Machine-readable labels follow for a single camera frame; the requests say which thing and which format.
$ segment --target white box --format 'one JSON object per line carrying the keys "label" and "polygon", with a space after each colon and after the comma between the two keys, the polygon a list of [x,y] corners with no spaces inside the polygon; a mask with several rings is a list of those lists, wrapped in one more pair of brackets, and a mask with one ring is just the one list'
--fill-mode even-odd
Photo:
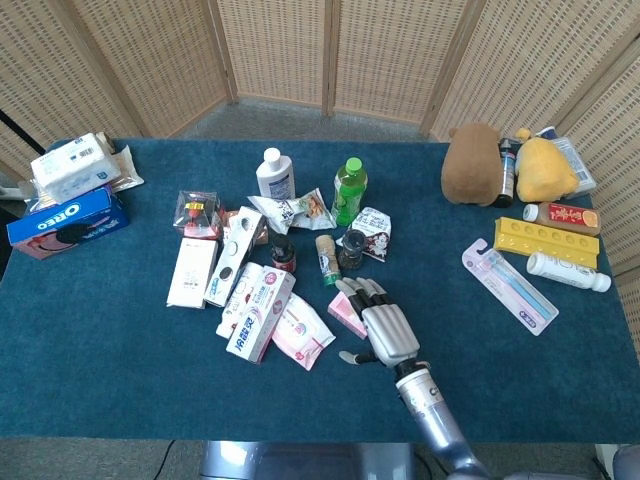
{"label": "white box", "polygon": [[237,220],[233,224],[229,239],[225,242],[218,265],[211,276],[204,299],[218,307],[227,304],[247,253],[251,252],[253,243],[264,226],[262,214],[247,207],[241,207]]}
{"label": "white box", "polygon": [[218,242],[183,238],[173,271],[167,307],[204,308],[204,292],[216,261]]}
{"label": "white box", "polygon": [[296,279],[290,273],[264,267],[253,287],[249,303],[231,334],[227,352],[260,363],[295,283]]}
{"label": "white box", "polygon": [[108,147],[93,133],[36,158],[31,169],[40,187],[58,204],[120,176]]}
{"label": "white box", "polygon": [[244,313],[244,309],[247,303],[249,303],[249,298],[251,298],[253,287],[261,274],[262,266],[257,263],[247,262],[238,280],[238,284],[227,302],[227,306],[224,307],[222,311],[222,319],[218,328],[216,328],[216,334],[227,340],[231,337],[233,329]]}
{"label": "white box", "polygon": [[576,147],[573,146],[573,143],[571,143],[571,140],[567,137],[559,137],[554,138],[551,141],[567,158],[567,161],[571,166],[571,170],[573,170],[577,175],[578,181],[580,182],[575,192],[565,195],[563,198],[579,197],[580,195],[586,195],[587,193],[595,190],[597,186],[596,181],[591,176],[591,172],[582,161],[580,154],[576,150]]}

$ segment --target small glass jar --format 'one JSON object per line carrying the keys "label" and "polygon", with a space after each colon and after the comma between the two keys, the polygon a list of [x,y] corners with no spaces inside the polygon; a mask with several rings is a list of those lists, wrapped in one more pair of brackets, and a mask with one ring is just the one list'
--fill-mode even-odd
{"label": "small glass jar", "polygon": [[338,255],[338,265],[346,270],[355,270],[362,265],[362,252],[366,237],[360,230],[347,230],[342,238],[342,251]]}

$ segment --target stuffed animal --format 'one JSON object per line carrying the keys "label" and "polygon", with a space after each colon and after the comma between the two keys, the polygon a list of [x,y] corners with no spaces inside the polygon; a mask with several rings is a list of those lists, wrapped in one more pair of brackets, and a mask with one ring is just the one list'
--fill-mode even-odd
{"label": "stuffed animal", "polygon": [[526,128],[518,130],[516,138],[522,142],[516,160],[516,190],[520,200],[553,202],[578,188],[578,177],[553,142],[531,138]]}
{"label": "stuffed animal", "polygon": [[484,123],[449,130],[451,145],[442,165],[442,193],[451,203],[490,205],[502,189],[500,132]]}

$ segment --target yellow egg holder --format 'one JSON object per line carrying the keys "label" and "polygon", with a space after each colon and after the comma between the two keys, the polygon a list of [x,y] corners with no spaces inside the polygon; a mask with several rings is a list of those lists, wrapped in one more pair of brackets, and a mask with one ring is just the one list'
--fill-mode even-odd
{"label": "yellow egg holder", "polygon": [[542,252],[578,265],[597,268],[600,242],[586,235],[500,217],[496,220],[493,248],[521,255]]}

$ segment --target green bottle cap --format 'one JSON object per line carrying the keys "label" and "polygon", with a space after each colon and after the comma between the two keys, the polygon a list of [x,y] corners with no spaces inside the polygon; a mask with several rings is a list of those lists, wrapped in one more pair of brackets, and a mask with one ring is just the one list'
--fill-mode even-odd
{"label": "green bottle cap", "polygon": [[349,175],[355,175],[362,169],[362,160],[358,157],[351,157],[347,160],[347,173]]}

